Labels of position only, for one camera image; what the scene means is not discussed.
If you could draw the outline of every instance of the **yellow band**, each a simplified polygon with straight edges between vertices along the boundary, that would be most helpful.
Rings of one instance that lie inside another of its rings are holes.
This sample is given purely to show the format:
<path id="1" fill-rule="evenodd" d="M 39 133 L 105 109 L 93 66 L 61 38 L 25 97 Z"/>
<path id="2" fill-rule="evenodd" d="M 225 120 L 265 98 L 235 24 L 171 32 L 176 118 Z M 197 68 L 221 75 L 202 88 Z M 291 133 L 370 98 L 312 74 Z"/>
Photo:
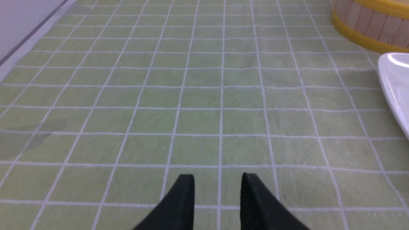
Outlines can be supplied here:
<path id="1" fill-rule="evenodd" d="M 391 0 L 355 0 L 366 8 L 397 18 L 409 19 L 409 5 Z"/>
<path id="2" fill-rule="evenodd" d="M 378 52 L 378 53 L 388 53 L 388 52 L 401 52 L 401 53 L 409 53 L 409 49 L 402 48 L 394 45 L 385 44 L 371 38 L 365 37 L 362 34 L 352 30 L 348 26 L 346 26 L 336 15 L 335 11 L 333 10 L 332 16 L 332 23 L 334 27 L 341 33 L 344 37 L 348 38 L 350 41 L 367 48 L 369 50 Z"/>

